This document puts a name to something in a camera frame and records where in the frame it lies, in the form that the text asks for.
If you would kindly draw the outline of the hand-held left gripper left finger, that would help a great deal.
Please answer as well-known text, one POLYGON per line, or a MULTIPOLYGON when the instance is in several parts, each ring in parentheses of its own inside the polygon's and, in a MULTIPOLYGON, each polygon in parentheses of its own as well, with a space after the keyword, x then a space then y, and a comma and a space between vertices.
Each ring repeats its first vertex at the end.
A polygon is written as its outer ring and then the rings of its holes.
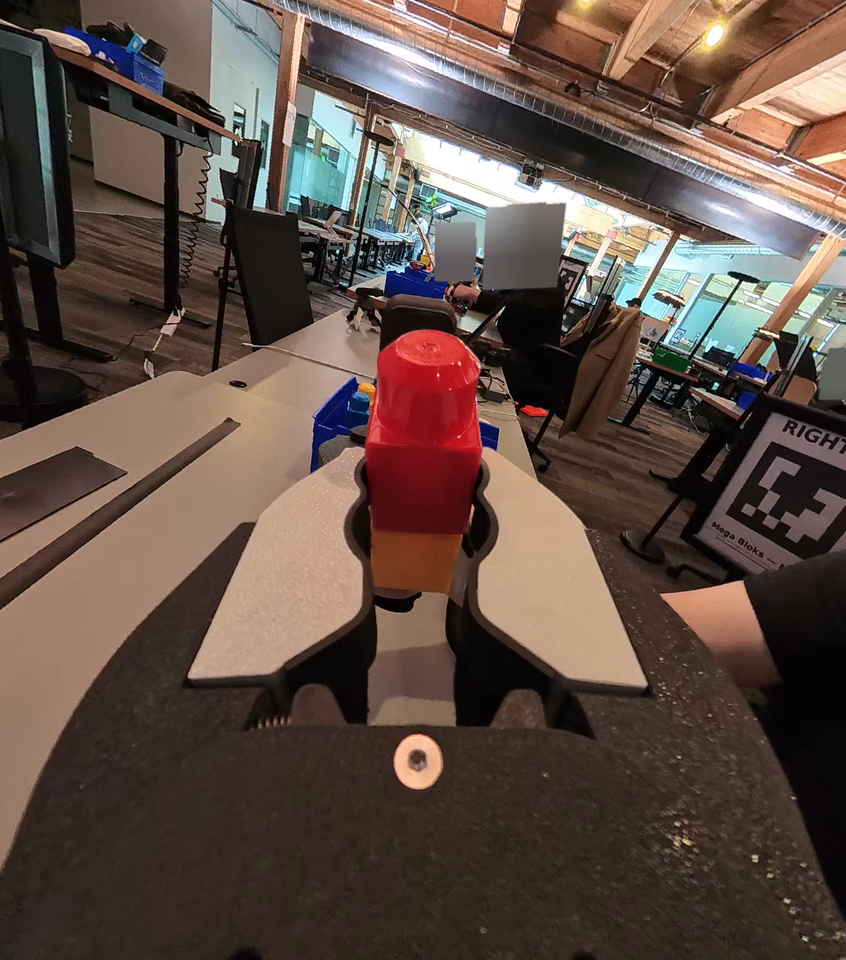
POLYGON ((369 711, 376 656, 364 453, 346 448, 259 516, 189 667, 193 687, 329 688, 369 711))

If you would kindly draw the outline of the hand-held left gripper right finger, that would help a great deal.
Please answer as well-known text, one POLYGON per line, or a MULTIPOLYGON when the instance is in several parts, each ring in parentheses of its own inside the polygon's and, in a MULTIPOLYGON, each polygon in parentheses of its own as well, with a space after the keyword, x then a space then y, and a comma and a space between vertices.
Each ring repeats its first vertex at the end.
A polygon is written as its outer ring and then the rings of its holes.
POLYGON ((645 698, 648 679, 581 520, 495 451, 482 455, 458 604, 458 723, 513 691, 549 726, 584 726, 577 693, 645 698))

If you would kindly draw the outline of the orange mega block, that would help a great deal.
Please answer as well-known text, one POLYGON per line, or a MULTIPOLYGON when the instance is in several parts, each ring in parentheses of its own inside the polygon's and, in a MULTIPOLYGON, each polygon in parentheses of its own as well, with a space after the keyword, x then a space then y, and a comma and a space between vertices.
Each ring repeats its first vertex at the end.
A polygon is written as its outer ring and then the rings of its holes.
POLYGON ((377 592, 450 594, 463 534, 424 534, 371 527, 377 592))

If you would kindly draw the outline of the red mega block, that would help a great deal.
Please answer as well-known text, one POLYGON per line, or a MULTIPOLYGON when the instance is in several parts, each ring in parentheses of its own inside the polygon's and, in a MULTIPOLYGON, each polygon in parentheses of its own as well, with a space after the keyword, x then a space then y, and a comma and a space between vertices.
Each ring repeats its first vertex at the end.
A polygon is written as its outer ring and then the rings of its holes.
POLYGON ((365 444, 373 526, 463 535, 480 472, 480 365, 456 336, 405 333, 379 356, 365 444))

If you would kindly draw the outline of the person's right forearm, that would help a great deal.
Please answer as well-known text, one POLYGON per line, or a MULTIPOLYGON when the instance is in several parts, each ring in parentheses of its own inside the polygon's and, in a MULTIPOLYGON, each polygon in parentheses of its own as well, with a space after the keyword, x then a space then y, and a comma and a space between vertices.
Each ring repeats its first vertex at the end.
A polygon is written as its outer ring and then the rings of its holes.
POLYGON ((769 690, 781 682, 743 582, 664 593, 660 598, 738 687, 769 690))

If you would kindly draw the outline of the black panel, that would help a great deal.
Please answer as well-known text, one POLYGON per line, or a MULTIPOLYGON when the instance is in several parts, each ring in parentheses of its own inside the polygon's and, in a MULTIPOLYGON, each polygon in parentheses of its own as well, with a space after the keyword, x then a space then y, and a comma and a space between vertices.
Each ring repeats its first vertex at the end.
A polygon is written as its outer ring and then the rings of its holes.
POLYGON ((227 228, 250 344, 271 346, 311 326, 297 216, 232 205, 227 228))

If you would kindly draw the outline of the tan coat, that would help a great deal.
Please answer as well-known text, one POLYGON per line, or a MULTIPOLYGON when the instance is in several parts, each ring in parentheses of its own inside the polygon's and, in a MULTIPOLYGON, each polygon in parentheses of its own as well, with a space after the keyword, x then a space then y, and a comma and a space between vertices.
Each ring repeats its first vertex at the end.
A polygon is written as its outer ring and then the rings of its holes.
POLYGON ((622 397, 637 355, 644 320, 641 305, 640 299, 633 298, 625 307, 615 306, 607 323, 587 346, 559 438, 575 434, 592 440, 608 421, 622 397))

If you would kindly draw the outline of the white power strip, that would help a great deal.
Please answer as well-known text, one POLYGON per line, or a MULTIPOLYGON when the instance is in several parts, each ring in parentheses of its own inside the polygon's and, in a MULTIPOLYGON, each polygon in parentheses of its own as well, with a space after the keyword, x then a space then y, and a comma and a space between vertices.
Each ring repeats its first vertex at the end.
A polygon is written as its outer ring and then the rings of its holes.
POLYGON ((153 380, 156 377, 155 357, 162 343, 172 338, 182 321, 186 318, 187 310, 185 306, 179 306, 168 315, 163 325, 160 327, 155 341, 143 353, 142 370, 147 379, 153 380))

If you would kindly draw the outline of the marker sign board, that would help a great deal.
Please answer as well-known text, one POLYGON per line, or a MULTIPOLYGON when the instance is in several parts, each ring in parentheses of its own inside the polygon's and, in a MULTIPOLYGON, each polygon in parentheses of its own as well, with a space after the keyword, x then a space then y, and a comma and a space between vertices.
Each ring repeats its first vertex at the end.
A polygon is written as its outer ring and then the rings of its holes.
POLYGON ((760 397, 722 441, 728 453, 715 477, 687 473, 648 532, 625 531, 622 545, 676 579, 692 572, 716 585, 780 570, 846 549, 846 416, 760 397), (693 499, 680 536, 722 570, 718 578, 687 563, 667 563, 657 534, 693 499))

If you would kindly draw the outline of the standing desk with wooden top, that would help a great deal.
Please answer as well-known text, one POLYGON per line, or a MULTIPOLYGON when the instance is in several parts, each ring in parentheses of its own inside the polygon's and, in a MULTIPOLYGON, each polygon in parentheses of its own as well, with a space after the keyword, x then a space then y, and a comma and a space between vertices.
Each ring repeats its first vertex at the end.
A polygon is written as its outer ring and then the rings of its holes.
MULTIPOLYGON (((158 134, 164 147, 164 291, 161 302, 132 298, 134 306, 161 311, 168 316, 184 306, 182 291, 187 278, 181 278, 180 158, 184 147, 201 150, 205 158, 222 152, 223 140, 239 142, 228 131, 222 114, 198 95, 165 80, 163 95, 150 92, 88 57, 89 48, 80 40, 56 30, 44 30, 57 58, 67 72, 79 102, 101 113, 115 116, 158 134)), ((143 52, 158 64, 156 55, 165 53, 157 43, 134 37, 144 43, 143 52)))

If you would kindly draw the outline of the black flat plate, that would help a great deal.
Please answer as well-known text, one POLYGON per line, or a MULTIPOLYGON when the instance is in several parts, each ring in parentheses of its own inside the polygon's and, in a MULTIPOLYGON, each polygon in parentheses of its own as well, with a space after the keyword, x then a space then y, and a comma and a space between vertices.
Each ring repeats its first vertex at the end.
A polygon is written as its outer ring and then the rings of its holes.
POLYGON ((0 477, 0 544, 126 474, 73 447, 0 477))

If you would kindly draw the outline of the small blue bin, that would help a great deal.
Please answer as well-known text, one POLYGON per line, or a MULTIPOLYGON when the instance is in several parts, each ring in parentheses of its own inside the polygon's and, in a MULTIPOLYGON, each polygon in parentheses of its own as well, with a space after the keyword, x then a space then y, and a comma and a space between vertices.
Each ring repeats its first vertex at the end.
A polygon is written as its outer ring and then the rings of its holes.
POLYGON ((133 81, 144 89, 163 95, 165 69, 144 54, 144 43, 132 34, 128 46, 97 35, 96 33, 67 26, 65 34, 83 42, 89 48, 88 57, 119 75, 133 81))

